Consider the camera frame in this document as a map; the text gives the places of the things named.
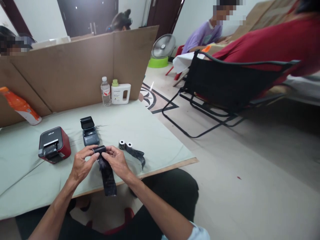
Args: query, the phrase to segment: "white sheet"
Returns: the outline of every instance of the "white sheet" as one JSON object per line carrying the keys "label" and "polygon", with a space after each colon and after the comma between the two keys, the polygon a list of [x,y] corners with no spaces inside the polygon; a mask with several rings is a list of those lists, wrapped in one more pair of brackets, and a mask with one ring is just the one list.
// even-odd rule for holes
{"label": "white sheet", "polygon": [[320,106],[320,78],[316,81],[289,75],[284,83],[295,89],[289,99]]}
{"label": "white sheet", "polygon": [[[93,118],[100,145],[118,146],[121,139],[145,153],[143,171],[140,162],[125,153],[129,167],[137,175],[194,157],[139,101],[110,107],[96,104],[56,113],[44,117],[37,126],[18,123],[0,131],[0,220],[52,203],[70,174],[74,154],[84,148],[80,119],[87,116]],[[69,136],[72,154],[52,165],[38,158],[39,138],[42,132],[58,126]],[[115,175],[115,181],[121,179]],[[99,166],[95,163],[74,195],[102,187]]]}
{"label": "white sheet", "polygon": [[[184,70],[187,70],[188,67],[191,66],[193,56],[194,52],[182,54],[175,57],[175,59],[172,61],[174,71],[176,71],[177,74],[179,74],[182,73]],[[204,55],[198,54],[198,58],[204,59]]]}

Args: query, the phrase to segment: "electric fan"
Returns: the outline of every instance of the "electric fan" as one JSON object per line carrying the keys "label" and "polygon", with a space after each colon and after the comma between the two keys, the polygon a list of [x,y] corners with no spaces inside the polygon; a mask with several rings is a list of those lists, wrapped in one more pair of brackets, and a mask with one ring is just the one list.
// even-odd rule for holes
{"label": "electric fan", "polygon": [[176,39],[172,34],[166,34],[160,37],[153,45],[152,57],[148,67],[163,68],[168,66],[169,56],[176,46]]}

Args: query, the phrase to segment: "orange drink bottle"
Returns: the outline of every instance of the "orange drink bottle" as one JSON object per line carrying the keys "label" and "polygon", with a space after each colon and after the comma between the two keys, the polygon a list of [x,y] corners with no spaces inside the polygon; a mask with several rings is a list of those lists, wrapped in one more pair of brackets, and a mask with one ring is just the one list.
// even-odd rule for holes
{"label": "orange drink bottle", "polygon": [[31,125],[37,125],[42,118],[21,97],[10,92],[7,87],[0,88],[0,93],[7,99],[9,106],[24,117]]}

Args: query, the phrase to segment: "chair frame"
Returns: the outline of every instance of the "chair frame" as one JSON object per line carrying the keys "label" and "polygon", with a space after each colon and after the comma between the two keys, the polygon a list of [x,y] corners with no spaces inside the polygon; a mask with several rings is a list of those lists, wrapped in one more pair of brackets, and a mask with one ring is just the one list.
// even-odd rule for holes
{"label": "chair frame", "polygon": [[[201,53],[201,54],[204,54],[206,55],[206,57],[208,57],[209,59],[211,59],[212,61],[218,61],[218,62],[222,62],[224,64],[232,64],[232,65],[241,65],[241,66],[250,66],[250,65],[262,65],[262,64],[274,64],[274,65],[281,65],[283,66],[281,72],[285,72],[286,70],[290,69],[292,66],[296,65],[297,63],[299,63],[300,61],[297,61],[297,60],[293,60],[289,63],[286,63],[286,62],[275,62],[275,61],[272,61],[272,62],[256,62],[256,63],[227,63],[227,62],[223,62],[223,61],[220,61],[218,59],[215,59],[213,58],[212,56],[208,55],[207,53],[204,53],[204,52],[195,52],[195,57],[197,57],[197,54],[198,53]],[[279,94],[275,94],[275,95],[271,95],[271,96],[266,96],[264,98],[260,98],[260,99],[255,99],[255,100],[252,100],[248,103],[248,105],[245,107],[245,108],[241,108],[241,109],[238,109],[237,111],[230,111],[228,109],[225,109],[225,108],[222,108],[222,107],[218,107],[218,106],[213,106],[209,103],[207,103],[206,101],[204,101],[203,99],[197,97],[194,92],[191,92],[191,97],[187,97],[185,95],[183,95],[182,93],[184,92],[187,92],[187,93],[190,93],[188,92],[188,90],[185,88],[185,87],[181,87],[179,89],[179,91],[177,92],[177,94],[167,103],[167,105],[162,109],[162,114],[172,123],[174,124],[180,131],[182,131],[186,136],[190,137],[190,138],[199,138],[205,134],[207,134],[208,132],[211,132],[212,130],[220,127],[220,126],[226,126],[228,128],[232,128],[232,127],[235,127],[237,126],[238,124],[240,124],[241,122],[243,122],[245,120],[245,118],[239,116],[239,114],[241,112],[243,112],[244,110],[247,110],[247,109],[250,109],[250,108],[255,108],[255,107],[260,107],[260,106],[266,106],[266,105],[269,105],[275,101],[278,101],[279,99],[281,98],[284,98],[285,97],[285,94],[283,93],[279,93]],[[166,108],[170,105],[170,103],[177,97],[177,96],[180,96],[182,98],[184,98],[185,100],[189,101],[190,102],[190,105],[199,110],[200,112],[202,112],[203,114],[207,115],[208,117],[214,119],[215,121],[218,122],[218,124],[216,124],[215,126],[213,126],[212,128],[210,128],[209,130],[199,134],[198,136],[191,136],[189,133],[187,133],[184,129],[182,129],[176,122],[174,122],[171,118],[169,118],[165,113],[164,111],[166,110]],[[201,101],[203,101],[204,103],[203,104],[199,104],[197,102],[194,101],[194,98],[197,98],[197,99],[200,99]],[[208,109],[207,106],[212,106],[216,109],[219,109],[219,110],[223,110],[226,114],[220,114],[220,113],[217,113],[211,109]],[[225,120],[220,120],[218,119],[217,117],[222,117],[222,118],[226,118]],[[236,123],[232,124],[232,125],[229,125],[228,122],[236,119],[240,117],[240,120],[238,120]]]}

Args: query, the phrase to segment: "light green tablecloth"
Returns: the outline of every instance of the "light green tablecloth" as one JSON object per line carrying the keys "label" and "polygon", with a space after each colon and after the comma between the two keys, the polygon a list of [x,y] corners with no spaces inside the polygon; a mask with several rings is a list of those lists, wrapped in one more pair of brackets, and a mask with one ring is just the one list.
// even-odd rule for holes
{"label": "light green tablecloth", "polygon": [[[0,220],[52,203],[70,174],[74,154],[84,148],[80,119],[88,116],[92,116],[97,127],[100,145],[118,146],[119,140],[125,140],[145,153],[143,171],[140,162],[125,153],[129,167],[137,175],[194,157],[139,101],[110,107],[96,104],[56,113],[44,117],[37,126],[18,123],[0,131]],[[38,158],[39,138],[41,133],[58,126],[69,136],[72,153],[52,165]],[[115,181],[121,179],[115,175]],[[95,163],[74,195],[102,187]]]}

